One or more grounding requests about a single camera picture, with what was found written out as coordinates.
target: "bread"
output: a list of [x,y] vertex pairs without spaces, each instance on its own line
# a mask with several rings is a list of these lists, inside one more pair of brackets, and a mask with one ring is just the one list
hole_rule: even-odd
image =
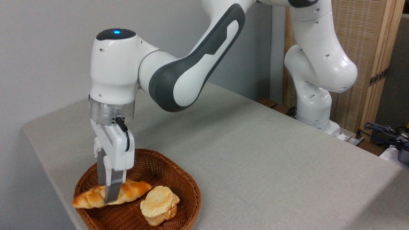
[[141,202],[141,211],[149,225],[158,226],[175,217],[179,202],[179,197],[168,187],[156,186]]
[[105,204],[105,186],[97,185],[87,192],[81,193],[74,198],[72,206],[76,208],[94,208],[103,207],[105,205],[118,205],[125,202],[131,202],[143,196],[152,188],[150,184],[145,181],[135,182],[126,179],[125,183],[121,184],[118,199],[115,202]]

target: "cables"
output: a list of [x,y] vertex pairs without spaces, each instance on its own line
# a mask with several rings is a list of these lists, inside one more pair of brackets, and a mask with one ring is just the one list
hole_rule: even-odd
[[[407,139],[407,137],[401,135],[401,133],[398,133],[398,129],[396,129],[396,131],[394,131],[391,127],[386,126],[386,125],[378,125],[372,122],[367,122],[365,123],[365,130],[374,130],[375,133],[373,135],[364,132],[363,130],[359,129],[358,133],[361,134],[365,134],[371,138],[373,138],[374,140],[377,140],[379,142],[382,142],[384,144],[388,144],[388,145],[393,145],[395,146],[397,149],[405,149],[407,151],[409,151],[409,147],[407,142],[409,141]],[[389,138],[392,138],[391,140],[384,140],[382,138],[379,137],[379,134],[382,133],[384,135],[386,135]]]

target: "wicker basket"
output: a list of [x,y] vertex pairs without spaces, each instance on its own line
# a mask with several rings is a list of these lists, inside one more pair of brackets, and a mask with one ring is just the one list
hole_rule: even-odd
[[[91,166],[75,187],[74,197],[98,185],[97,165]],[[146,181],[153,187],[169,187],[179,198],[178,213],[159,226],[148,225],[139,207],[147,193],[133,202],[107,205],[102,208],[77,209],[89,229],[98,230],[147,230],[147,229],[190,229],[200,210],[200,190],[193,178],[164,155],[147,149],[135,150],[134,167],[126,177],[133,181]]]

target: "black cable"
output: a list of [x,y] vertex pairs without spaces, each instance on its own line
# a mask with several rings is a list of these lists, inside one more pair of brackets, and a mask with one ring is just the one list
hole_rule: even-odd
[[367,135],[367,136],[369,136],[369,137],[371,137],[371,138],[373,138],[373,139],[375,139],[375,140],[377,140],[377,141],[380,141],[380,142],[382,142],[382,143],[386,143],[386,144],[389,144],[389,145],[393,145],[393,146],[396,146],[396,147],[398,147],[398,148],[400,148],[400,149],[403,148],[403,149],[409,151],[409,148],[406,147],[405,144],[402,143],[401,140],[396,140],[395,142],[391,142],[391,141],[379,139],[379,138],[377,138],[377,137],[375,137],[375,136],[373,136],[373,135],[371,135],[371,134],[369,134],[369,133],[364,132],[364,131],[361,130],[361,129],[358,129],[358,131],[360,131],[361,133],[363,133],[363,134],[365,134],[365,135]]
[[287,115],[287,116],[292,115],[293,117],[295,117],[297,115],[297,107],[293,106],[293,107],[289,108],[285,115]]
[[126,134],[126,150],[125,150],[126,152],[129,150],[129,147],[130,147],[128,128],[126,127],[125,122],[120,117],[115,118],[115,121],[118,124],[118,126],[121,128],[121,130]]

